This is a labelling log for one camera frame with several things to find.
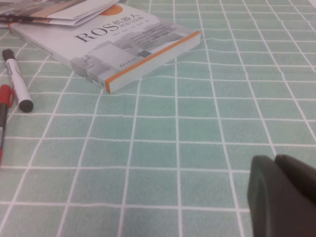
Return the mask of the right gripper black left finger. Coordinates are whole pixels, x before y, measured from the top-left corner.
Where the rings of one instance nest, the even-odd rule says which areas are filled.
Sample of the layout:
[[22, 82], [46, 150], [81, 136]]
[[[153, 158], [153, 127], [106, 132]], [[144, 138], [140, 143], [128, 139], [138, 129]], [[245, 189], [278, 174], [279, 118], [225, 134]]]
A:
[[247, 200], [255, 237], [314, 237], [316, 195], [303, 195], [275, 163], [254, 156]]

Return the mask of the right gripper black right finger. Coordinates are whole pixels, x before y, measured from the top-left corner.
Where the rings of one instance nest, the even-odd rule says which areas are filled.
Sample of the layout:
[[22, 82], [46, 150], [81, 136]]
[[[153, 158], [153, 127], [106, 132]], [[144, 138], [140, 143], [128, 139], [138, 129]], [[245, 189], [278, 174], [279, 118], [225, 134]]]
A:
[[275, 163], [303, 195], [316, 194], [316, 169], [289, 155], [277, 155]]

